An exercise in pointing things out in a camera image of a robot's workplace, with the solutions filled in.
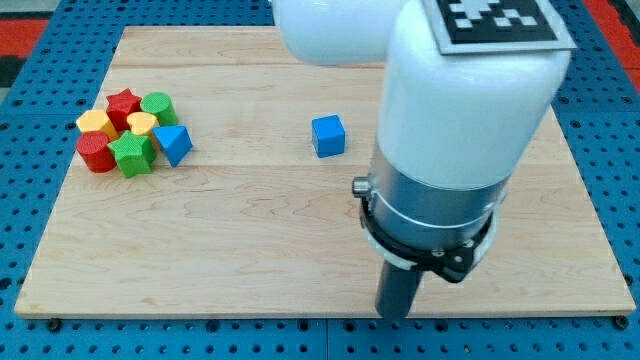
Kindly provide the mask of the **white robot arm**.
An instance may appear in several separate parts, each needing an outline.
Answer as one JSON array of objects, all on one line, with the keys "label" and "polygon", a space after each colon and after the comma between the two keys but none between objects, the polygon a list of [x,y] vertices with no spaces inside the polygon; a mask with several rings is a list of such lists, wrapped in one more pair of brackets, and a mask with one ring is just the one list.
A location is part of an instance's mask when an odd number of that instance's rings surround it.
[{"label": "white robot arm", "polygon": [[273,0],[297,59],[381,62],[371,214],[394,240],[473,237],[560,87],[574,42],[547,1]]}]

